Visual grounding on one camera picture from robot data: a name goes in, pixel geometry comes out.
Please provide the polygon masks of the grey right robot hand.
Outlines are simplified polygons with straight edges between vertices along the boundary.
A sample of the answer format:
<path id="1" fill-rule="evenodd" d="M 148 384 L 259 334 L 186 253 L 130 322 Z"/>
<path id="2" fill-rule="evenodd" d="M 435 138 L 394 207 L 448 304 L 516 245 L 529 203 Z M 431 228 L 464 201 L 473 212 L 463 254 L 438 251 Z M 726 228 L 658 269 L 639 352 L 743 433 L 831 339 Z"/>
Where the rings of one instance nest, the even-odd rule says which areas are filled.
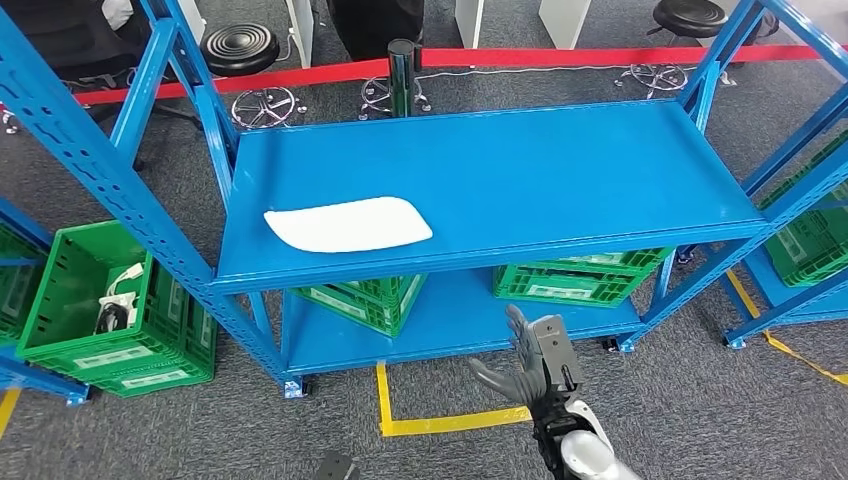
<path id="1" fill-rule="evenodd" d="M 482 385 L 508 400 L 531 406 L 545 395 L 549 386 L 543 354 L 533 327 L 521 310 L 515 305 L 508 305 L 506 315 L 507 324 L 515 335 L 511 343 L 519 355 L 522 371 L 507 375 L 491 370 L 476 358 L 471 358 L 468 365 Z"/>

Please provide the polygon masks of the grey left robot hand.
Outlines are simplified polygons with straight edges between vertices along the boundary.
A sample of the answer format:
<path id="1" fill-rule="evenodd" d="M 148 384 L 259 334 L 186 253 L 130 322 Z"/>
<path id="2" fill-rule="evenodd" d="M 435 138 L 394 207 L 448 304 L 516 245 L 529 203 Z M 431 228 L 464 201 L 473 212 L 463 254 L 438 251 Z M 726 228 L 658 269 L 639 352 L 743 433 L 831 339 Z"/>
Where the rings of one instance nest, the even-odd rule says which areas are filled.
<path id="1" fill-rule="evenodd" d="M 335 451 L 329 451 L 324 456 L 313 479 L 359 480 L 360 470 L 351 457 Z"/>

